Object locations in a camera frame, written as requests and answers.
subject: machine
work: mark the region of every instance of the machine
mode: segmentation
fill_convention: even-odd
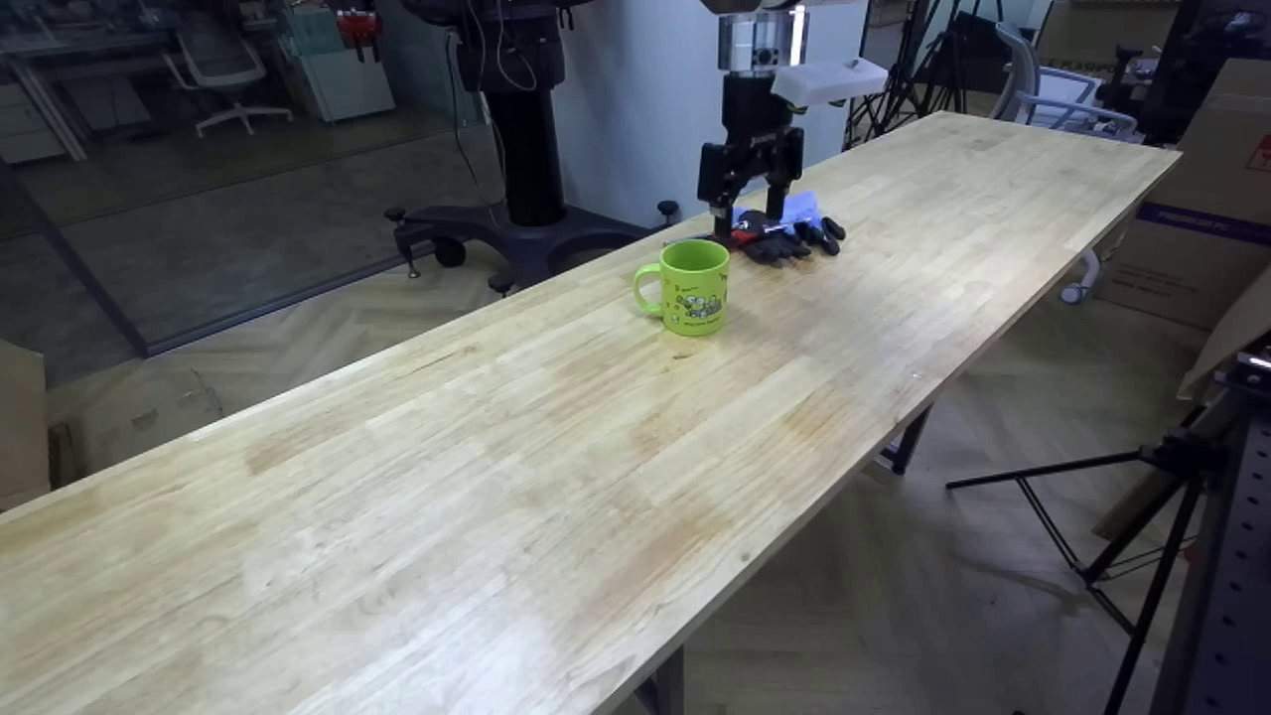
[[[561,26],[585,0],[403,0],[403,8],[455,34],[455,67],[491,116],[505,201],[392,209],[402,258],[437,255],[463,262],[468,237],[496,245],[507,269],[491,291],[548,277],[565,255],[639,237],[587,209],[565,205],[552,89],[565,79]],[[801,8],[791,0],[703,0],[724,26],[725,143],[703,149],[699,198],[725,213],[749,177],[770,177],[770,218],[801,173],[797,103],[832,99],[832,67],[791,67],[801,61]]]

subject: wooden table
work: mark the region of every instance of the wooden table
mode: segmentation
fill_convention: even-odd
[[[696,218],[16,510],[0,709],[617,703],[1173,163],[933,116],[720,336],[630,311]]]

